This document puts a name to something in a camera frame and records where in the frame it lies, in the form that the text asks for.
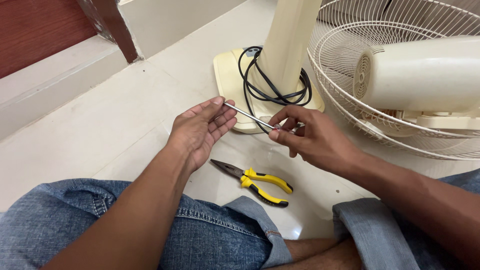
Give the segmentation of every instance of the screwdriver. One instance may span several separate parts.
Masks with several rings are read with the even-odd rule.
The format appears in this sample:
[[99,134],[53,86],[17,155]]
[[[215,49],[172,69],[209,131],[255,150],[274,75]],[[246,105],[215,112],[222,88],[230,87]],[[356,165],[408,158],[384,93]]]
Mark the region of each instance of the screwdriver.
[[237,108],[237,107],[235,107],[235,106],[233,106],[233,105],[230,105],[230,104],[226,103],[225,101],[223,102],[223,104],[225,104],[225,105],[229,106],[230,108],[238,111],[239,113],[245,115],[246,117],[249,117],[249,118],[255,120],[257,123],[260,123],[260,124],[262,124],[262,125],[264,125],[264,126],[267,126],[267,127],[271,128],[271,129],[275,129],[275,127],[273,127],[273,126],[271,126],[271,125],[263,122],[262,120],[256,118],[255,116],[252,116],[252,115],[250,115],[250,114],[248,114],[248,113],[240,110],[239,108]]

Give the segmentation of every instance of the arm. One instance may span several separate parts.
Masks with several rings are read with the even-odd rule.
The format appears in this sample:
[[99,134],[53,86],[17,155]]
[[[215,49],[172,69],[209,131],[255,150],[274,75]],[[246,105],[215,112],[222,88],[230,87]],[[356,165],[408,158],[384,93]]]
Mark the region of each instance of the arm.
[[167,145],[142,174],[42,269],[157,269],[190,174],[237,121],[222,102],[213,98],[179,115]]
[[373,192],[402,213],[445,249],[473,268],[480,268],[480,196],[368,155],[350,142],[317,110],[287,106],[270,120],[287,119],[270,138],[310,164],[344,177]]

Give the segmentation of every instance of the white tile floor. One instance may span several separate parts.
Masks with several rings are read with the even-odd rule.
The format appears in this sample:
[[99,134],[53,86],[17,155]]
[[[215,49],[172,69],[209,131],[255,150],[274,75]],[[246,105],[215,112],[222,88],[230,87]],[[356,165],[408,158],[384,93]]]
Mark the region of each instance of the white tile floor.
[[[248,0],[180,42],[119,72],[89,92],[0,142],[0,212],[40,183],[93,177],[133,181],[165,145],[173,119],[218,94],[213,57],[232,48],[263,44],[275,11],[274,0]],[[314,76],[309,63],[305,69]],[[431,177],[480,167],[480,162],[419,158],[383,147],[339,119],[342,130],[362,149]],[[290,201],[286,209],[263,204],[286,238],[332,235],[331,207],[370,192],[316,169],[266,135],[226,134],[211,158],[277,175],[292,184],[289,196],[258,182],[273,196]],[[238,181],[206,163],[188,181],[187,195],[225,204],[245,195]]]

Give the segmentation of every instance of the cream plastic base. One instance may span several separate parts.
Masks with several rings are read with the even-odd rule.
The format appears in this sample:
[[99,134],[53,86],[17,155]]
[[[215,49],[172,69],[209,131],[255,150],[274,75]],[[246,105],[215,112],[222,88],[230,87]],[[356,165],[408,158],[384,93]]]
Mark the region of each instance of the cream plastic base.
[[[238,68],[238,60],[243,52],[243,49],[233,49],[228,52],[220,53],[215,56],[213,63],[215,69],[215,77],[216,83],[218,85],[218,92],[221,96],[224,96],[226,99],[232,99],[235,101],[235,106],[241,110],[248,112],[247,103],[245,102],[245,95],[243,93],[243,80],[240,76],[239,68]],[[248,57],[246,54],[243,55],[242,61],[240,66],[243,71],[245,71],[252,61],[252,57]],[[317,89],[315,88],[313,82],[311,81],[312,85],[312,99],[311,101],[305,105],[304,107],[307,109],[315,109],[319,111],[324,111],[325,104],[322,100],[322,97],[318,93]],[[297,91],[303,89],[303,84],[299,80]],[[260,118],[261,120],[266,122],[269,118],[280,111],[283,106],[275,104],[270,101],[261,101],[256,98],[251,97],[251,95],[247,92],[247,96],[249,98],[250,106],[253,110],[255,117]],[[307,100],[308,94],[305,95],[305,98],[300,103],[303,103]],[[237,124],[233,127],[233,129],[247,133],[247,134],[255,134],[263,132],[255,123],[254,120],[242,115],[237,114]]]

